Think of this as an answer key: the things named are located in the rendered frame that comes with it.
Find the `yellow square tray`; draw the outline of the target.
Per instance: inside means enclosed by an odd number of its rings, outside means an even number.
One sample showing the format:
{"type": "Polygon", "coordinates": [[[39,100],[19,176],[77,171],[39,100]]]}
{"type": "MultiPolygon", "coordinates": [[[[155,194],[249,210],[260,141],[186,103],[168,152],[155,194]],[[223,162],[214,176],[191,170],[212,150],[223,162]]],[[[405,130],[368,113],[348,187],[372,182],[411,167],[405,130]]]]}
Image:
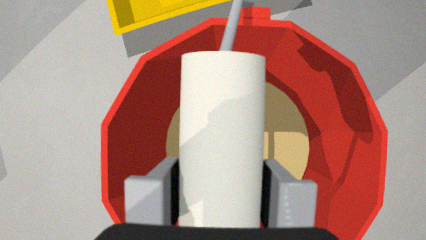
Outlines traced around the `yellow square tray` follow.
{"type": "Polygon", "coordinates": [[[229,0],[107,0],[107,4],[114,33],[117,36],[164,19],[226,1],[229,0]]]}

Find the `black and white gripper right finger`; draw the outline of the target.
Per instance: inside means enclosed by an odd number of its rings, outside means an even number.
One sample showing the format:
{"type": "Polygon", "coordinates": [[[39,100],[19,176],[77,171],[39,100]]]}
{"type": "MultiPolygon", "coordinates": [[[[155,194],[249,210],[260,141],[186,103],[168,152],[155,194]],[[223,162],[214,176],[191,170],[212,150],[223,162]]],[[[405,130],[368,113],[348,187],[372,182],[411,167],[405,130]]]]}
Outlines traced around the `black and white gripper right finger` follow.
{"type": "Polygon", "coordinates": [[[264,159],[260,219],[264,228],[314,227],[318,185],[264,159]]]}

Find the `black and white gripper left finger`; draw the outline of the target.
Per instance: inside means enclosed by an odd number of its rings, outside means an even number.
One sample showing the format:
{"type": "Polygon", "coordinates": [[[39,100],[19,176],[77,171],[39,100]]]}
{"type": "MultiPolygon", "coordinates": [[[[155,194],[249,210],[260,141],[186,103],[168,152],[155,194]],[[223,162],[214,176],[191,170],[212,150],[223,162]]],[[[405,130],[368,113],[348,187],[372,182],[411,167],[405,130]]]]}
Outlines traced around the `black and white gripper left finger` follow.
{"type": "Polygon", "coordinates": [[[146,176],[124,180],[125,223],[176,225],[179,218],[179,158],[166,157],[146,176]]]}

